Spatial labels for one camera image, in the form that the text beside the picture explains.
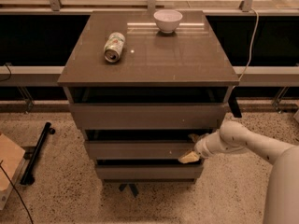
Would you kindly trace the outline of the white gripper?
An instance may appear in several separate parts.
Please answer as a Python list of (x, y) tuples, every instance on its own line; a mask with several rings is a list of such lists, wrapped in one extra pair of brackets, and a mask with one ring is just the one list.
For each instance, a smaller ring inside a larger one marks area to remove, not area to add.
[(191, 133), (188, 137), (195, 143), (194, 151), (190, 150), (181, 157), (178, 161), (186, 164), (196, 162), (201, 158), (207, 159), (222, 152), (221, 138), (218, 133)]

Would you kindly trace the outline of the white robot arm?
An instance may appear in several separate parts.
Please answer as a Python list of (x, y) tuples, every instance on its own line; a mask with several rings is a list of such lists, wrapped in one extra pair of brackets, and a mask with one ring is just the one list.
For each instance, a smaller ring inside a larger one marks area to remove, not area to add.
[(214, 133), (189, 137), (194, 147), (178, 158), (181, 163), (246, 148), (272, 164), (263, 224), (299, 224), (299, 146), (252, 132), (236, 121), (224, 121)]

